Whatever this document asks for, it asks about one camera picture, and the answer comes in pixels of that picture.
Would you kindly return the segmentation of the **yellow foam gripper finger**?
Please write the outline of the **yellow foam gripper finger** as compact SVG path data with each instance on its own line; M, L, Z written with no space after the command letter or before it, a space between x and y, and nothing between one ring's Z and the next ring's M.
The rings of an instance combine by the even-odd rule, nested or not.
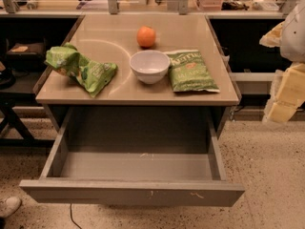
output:
M304 102L305 64L293 62L285 71L275 71L263 121L288 122Z

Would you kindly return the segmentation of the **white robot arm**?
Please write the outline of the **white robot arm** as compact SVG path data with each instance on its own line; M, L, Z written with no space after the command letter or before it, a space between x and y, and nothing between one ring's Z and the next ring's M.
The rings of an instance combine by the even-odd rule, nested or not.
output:
M263 117L264 122L288 122L305 102L305 0L263 35L259 44L279 47L280 55L292 62L285 71L275 71Z

